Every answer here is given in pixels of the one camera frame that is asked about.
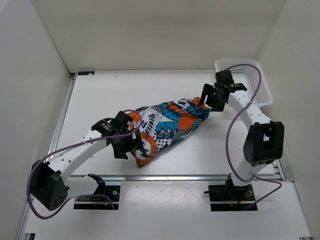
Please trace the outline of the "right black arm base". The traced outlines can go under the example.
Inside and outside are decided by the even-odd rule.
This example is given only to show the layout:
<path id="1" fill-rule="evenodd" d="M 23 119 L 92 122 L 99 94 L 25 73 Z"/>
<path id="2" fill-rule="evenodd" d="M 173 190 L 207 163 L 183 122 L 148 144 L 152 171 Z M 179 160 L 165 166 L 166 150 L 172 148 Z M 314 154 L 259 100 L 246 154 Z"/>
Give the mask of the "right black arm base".
<path id="1" fill-rule="evenodd" d="M 209 196 L 211 212 L 258 210 L 252 185 L 235 186 L 230 174 L 223 185 L 209 185 L 203 193 Z"/>

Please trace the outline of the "colourful patterned shorts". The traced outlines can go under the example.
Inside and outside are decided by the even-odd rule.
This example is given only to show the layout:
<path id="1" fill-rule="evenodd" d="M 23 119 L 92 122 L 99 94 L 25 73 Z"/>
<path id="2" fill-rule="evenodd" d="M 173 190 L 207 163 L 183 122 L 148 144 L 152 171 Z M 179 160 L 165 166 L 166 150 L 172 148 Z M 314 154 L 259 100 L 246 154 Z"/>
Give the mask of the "colourful patterned shorts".
<path id="1" fill-rule="evenodd" d="M 200 105 L 200 98 L 182 98 L 130 112 L 131 129 L 140 126 L 143 148 L 133 151 L 139 168 L 150 163 L 159 152 L 191 135 L 210 115 L 209 106 Z"/>

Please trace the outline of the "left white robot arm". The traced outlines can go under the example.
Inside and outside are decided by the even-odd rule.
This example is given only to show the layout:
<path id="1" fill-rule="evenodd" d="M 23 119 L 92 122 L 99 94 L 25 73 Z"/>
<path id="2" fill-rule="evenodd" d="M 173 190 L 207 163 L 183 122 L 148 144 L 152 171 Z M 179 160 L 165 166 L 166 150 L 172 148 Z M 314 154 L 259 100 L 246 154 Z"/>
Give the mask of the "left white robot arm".
<path id="1" fill-rule="evenodd" d="M 105 182 L 88 173 L 72 178 L 83 163 L 111 146 L 114 158 L 128 159 L 127 154 L 143 148 L 140 134 L 142 117 L 133 110 L 119 111 L 114 118 L 96 122 L 82 139 L 58 149 L 32 167 L 27 195 L 37 199 L 47 210 L 55 211 L 71 198 L 107 198 Z"/>

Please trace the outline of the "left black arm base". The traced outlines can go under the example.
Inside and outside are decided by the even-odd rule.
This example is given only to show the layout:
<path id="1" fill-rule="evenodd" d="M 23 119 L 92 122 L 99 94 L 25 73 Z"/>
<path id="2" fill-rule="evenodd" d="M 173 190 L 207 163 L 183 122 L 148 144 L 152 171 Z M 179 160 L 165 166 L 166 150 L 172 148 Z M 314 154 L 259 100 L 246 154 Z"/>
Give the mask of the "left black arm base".
<path id="1" fill-rule="evenodd" d="M 94 193 L 78 196 L 74 200 L 75 210 L 118 210 L 120 203 L 121 185 L 106 183 L 100 176 L 89 174 L 95 180 L 97 187 Z"/>

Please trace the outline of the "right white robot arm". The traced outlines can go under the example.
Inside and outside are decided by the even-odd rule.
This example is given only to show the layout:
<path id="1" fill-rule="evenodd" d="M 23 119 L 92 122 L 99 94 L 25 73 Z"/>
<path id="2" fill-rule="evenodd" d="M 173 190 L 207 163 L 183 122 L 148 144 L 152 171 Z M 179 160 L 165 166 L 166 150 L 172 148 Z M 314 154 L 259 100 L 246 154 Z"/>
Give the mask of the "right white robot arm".
<path id="1" fill-rule="evenodd" d="M 285 127 L 280 121 L 273 121 L 262 113 L 254 103 L 243 83 L 234 82 L 229 69 L 215 74 L 214 85 L 203 86 L 200 105 L 207 105 L 213 112 L 222 112 L 225 105 L 236 111 L 231 121 L 241 119 L 247 128 L 243 145 L 243 160 L 238 167 L 231 167 L 232 183 L 225 186 L 224 193 L 230 200 L 238 199 L 243 186 L 250 184 L 257 173 L 283 155 Z"/>

